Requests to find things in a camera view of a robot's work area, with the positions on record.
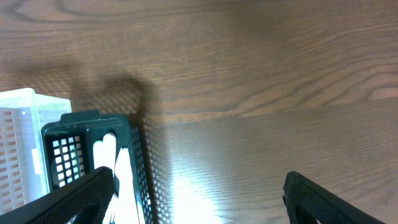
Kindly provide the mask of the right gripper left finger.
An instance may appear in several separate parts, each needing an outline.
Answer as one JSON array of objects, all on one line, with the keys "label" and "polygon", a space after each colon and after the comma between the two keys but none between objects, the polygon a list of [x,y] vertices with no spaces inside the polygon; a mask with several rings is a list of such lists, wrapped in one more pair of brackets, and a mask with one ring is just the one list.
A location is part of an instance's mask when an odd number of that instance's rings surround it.
[{"label": "right gripper left finger", "polygon": [[99,167],[53,192],[1,215],[1,223],[102,223],[115,192],[113,172]]}]

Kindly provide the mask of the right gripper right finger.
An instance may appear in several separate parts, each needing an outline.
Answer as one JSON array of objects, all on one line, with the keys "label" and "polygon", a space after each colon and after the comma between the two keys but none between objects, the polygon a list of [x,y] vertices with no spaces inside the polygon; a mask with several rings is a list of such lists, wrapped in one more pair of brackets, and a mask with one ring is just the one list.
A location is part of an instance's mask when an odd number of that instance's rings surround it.
[{"label": "right gripper right finger", "polygon": [[283,190],[282,199],[293,224],[382,223],[296,171],[287,173]]}]

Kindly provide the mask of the white plastic fork handle up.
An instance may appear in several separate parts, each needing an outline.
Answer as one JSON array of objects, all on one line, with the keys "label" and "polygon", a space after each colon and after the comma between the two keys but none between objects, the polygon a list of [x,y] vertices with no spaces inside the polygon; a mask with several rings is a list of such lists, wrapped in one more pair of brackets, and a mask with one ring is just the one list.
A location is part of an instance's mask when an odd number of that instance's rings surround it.
[{"label": "white plastic fork handle up", "polygon": [[118,196],[113,195],[103,223],[138,224],[139,216],[128,148],[120,150],[116,159],[115,174],[119,179],[119,193]]}]

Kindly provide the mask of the black perforated plastic basket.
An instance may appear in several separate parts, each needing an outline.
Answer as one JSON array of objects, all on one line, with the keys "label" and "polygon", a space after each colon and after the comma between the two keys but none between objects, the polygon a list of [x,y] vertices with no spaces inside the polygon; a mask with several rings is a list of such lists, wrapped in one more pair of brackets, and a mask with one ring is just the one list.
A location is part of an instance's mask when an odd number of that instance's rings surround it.
[{"label": "black perforated plastic basket", "polygon": [[124,114],[100,114],[96,110],[63,114],[42,129],[49,189],[59,189],[94,171],[94,144],[106,134],[116,137],[116,150],[126,148],[131,158],[133,186],[139,219],[156,223],[154,187],[149,169],[143,124]]}]

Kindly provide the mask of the clear perforated plastic basket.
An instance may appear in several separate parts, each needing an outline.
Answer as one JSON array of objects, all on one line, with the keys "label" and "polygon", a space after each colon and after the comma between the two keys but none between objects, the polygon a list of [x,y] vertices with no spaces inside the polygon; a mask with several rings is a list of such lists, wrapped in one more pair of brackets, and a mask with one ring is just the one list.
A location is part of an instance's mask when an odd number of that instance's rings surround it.
[{"label": "clear perforated plastic basket", "polygon": [[1,214],[50,192],[41,129],[72,111],[70,100],[32,88],[1,92]]}]

